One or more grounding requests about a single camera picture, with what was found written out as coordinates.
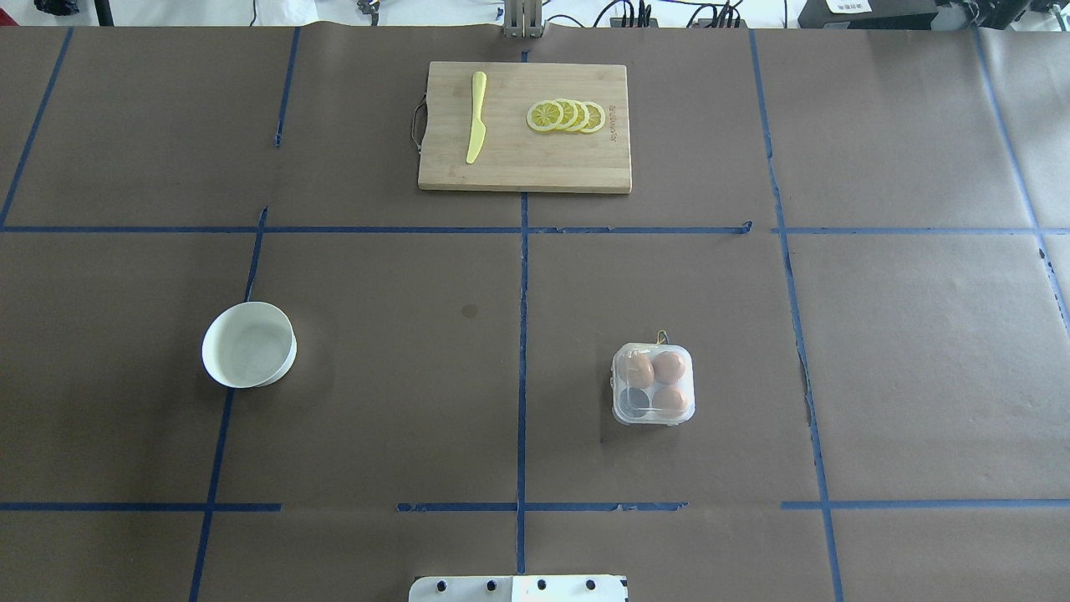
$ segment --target brown egg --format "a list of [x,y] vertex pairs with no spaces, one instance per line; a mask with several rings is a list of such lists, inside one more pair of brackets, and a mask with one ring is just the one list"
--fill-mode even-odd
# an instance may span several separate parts
[[662,385],[675,385],[686,370],[684,356],[676,352],[662,352],[654,358],[654,376]]
[[628,352],[617,360],[616,371],[628,387],[646,389],[654,385],[654,367],[646,354]]
[[673,416],[687,410],[687,396],[675,387],[666,387],[654,396],[654,408],[664,411]]

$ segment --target black pole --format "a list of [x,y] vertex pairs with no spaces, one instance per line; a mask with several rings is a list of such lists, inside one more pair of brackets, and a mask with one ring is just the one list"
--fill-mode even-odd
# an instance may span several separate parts
[[111,3],[108,0],[93,0],[96,4],[96,20],[105,27],[113,27],[116,21],[111,20]]
[[1029,0],[997,0],[994,4],[989,16],[981,21],[981,27],[1007,29],[1007,26],[1014,22],[1014,19],[1029,7]]

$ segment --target clear plastic egg container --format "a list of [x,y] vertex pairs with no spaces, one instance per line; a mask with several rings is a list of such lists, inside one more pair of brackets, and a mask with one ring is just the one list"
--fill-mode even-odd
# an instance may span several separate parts
[[691,354],[679,345],[628,343],[613,356],[613,417],[675,427],[694,416]]

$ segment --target knife handle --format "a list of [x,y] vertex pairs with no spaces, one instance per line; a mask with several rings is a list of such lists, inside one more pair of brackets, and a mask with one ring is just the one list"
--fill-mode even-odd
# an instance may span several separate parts
[[472,74],[472,121],[483,121],[483,96],[487,93],[487,74]]

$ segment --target white bowl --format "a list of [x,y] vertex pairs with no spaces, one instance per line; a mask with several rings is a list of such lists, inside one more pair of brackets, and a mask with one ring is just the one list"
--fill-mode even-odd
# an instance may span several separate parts
[[219,385],[234,389],[275,383],[296,357],[290,319],[261,300],[246,300],[219,314],[201,344],[204,370]]

